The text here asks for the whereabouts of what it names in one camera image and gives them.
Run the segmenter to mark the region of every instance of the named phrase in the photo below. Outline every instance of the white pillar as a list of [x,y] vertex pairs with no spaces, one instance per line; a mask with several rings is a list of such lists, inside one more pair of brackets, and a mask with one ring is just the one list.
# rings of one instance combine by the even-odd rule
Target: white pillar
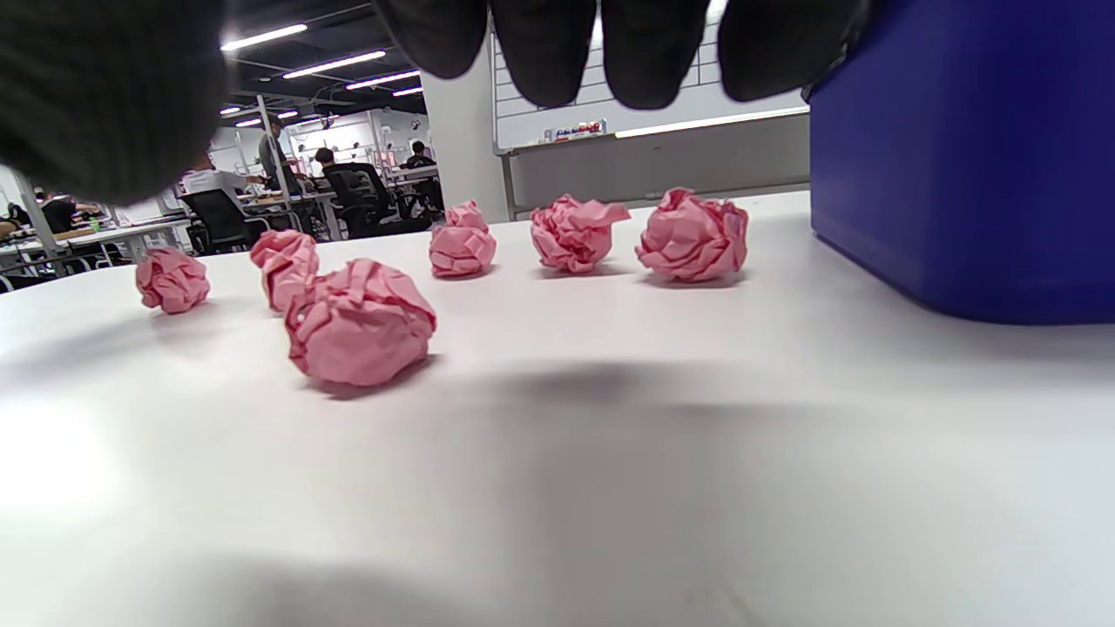
[[421,78],[445,205],[476,201],[484,218],[507,222],[503,162],[493,151],[492,66],[485,42],[473,68],[455,80]]

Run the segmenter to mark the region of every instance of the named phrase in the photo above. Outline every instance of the whiteboard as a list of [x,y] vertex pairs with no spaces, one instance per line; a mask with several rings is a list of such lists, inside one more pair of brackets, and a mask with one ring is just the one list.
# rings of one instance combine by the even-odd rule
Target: whiteboard
[[767,113],[778,115],[787,109],[807,110],[807,105],[796,89],[750,103],[737,103],[728,98],[720,87],[720,66],[717,62],[719,25],[719,12],[710,12],[701,46],[689,74],[681,83],[677,100],[659,110],[633,110],[615,102],[604,78],[604,51],[599,33],[593,37],[576,99],[564,107],[540,108],[523,98],[511,81],[500,41],[494,32],[491,33],[489,61],[496,149],[506,152],[541,144],[549,129],[599,119],[607,120],[608,133],[619,133],[710,118],[752,115],[763,117]]

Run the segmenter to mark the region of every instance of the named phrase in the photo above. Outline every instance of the finger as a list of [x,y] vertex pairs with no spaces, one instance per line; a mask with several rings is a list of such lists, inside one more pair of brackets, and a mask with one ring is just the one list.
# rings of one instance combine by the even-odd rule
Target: finger
[[595,17],[595,0],[492,0],[507,71],[527,100],[556,107],[576,98]]
[[0,161],[47,189],[149,197],[209,144],[220,0],[0,2]]
[[870,6],[871,0],[733,0],[719,31],[725,91],[755,100],[820,80],[866,26]]
[[487,35],[485,0],[377,0],[395,42],[424,71],[457,78]]
[[604,0],[604,73],[612,95],[658,109],[678,95],[705,32],[708,0]]

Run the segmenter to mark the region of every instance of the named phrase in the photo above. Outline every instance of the table leg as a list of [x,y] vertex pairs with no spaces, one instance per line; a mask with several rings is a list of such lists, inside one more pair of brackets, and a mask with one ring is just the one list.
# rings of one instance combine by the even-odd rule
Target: table leg
[[132,235],[124,240],[124,247],[132,258],[132,263],[139,263],[147,255],[147,244],[143,241],[143,235]]
[[341,241],[341,226],[337,223],[337,214],[333,212],[333,205],[329,202],[329,199],[322,199],[318,201],[321,205],[322,213],[326,214],[326,226],[329,228],[329,239],[334,242]]

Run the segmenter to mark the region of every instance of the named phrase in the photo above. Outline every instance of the ceiling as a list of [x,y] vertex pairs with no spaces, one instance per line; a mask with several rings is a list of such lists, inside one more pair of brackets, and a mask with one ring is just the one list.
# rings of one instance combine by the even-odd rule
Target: ceiling
[[[415,69],[403,52],[391,44],[370,1],[360,0],[240,0],[234,3],[226,25],[225,40],[251,37],[287,26],[304,23],[307,30],[241,48],[229,52],[232,70],[231,93],[225,107],[255,106],[255,95],[262,94],[269,110],[283,113],[316,110],[326,115],[345,115],[390,107],[408,113],[426,113],[421,94],[394,97],[400,89],[418,87],[419,78],[405,78],[365,87],[346,89],[346,85],[379,76]],[[292,70],[327,64],[363,52],[385,50],[387,56],[351,66],[334,68],[322,75],[284,79]],[[294,117],[288,123],[307,119]],[[230,117],[225,124],[237,119]]]

